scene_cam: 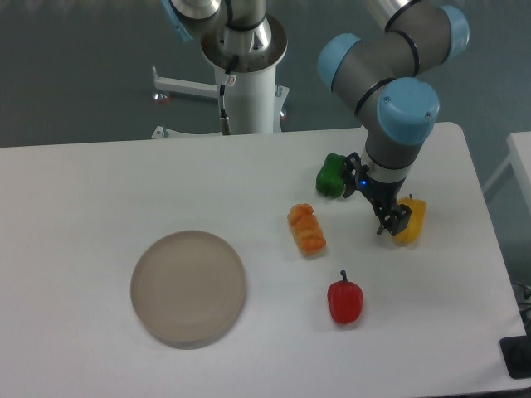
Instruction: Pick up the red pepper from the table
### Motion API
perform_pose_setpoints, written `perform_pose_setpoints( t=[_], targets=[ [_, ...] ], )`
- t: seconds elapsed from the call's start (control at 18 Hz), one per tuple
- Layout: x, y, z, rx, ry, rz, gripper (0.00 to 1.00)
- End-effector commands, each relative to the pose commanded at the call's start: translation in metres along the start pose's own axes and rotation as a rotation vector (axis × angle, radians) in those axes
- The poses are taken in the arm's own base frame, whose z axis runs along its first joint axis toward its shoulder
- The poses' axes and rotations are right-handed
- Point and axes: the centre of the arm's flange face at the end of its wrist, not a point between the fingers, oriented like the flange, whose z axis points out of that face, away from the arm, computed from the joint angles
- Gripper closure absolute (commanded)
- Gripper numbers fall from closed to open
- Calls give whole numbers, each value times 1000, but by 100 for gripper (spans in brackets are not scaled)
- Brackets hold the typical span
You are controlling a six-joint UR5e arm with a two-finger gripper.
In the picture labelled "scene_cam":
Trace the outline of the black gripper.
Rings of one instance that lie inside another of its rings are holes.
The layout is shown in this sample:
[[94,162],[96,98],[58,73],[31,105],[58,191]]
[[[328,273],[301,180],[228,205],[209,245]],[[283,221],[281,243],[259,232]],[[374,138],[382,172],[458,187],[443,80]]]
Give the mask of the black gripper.
[[412,209],[397,203],[397,194],[402,188],[405,178],[396,182],[381,182],[369,176],[370,169],[362,164],[356,152],[348,155],[340,168],[340,179],[343,181],[343,197],[348,198],[360,191],[372,205],[379,220],[377,235],[387,231],[391,236],[403,232],[412,215]]

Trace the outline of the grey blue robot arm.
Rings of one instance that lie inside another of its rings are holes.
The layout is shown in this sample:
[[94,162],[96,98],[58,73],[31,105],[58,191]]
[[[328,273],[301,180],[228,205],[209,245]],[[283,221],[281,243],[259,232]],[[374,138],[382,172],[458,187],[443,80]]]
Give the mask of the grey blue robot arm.
[[[275,103],[276,67],[288,40],[263,1],[165,1],[172,29],[198,39],[215,73],[221,131],[270,134],[280,121]],[[468,45],[469,24],[451,6],[426,1],[368,1],[382,37],[365,42],[351,33],[320,52],[321,80],[367,130],[362,153],[339,168],[343,195],[360,192],[370,202],[381,231],[403,232],[412,209],[397,194],[430,135],[440,103],[418,75],[459,55]]]

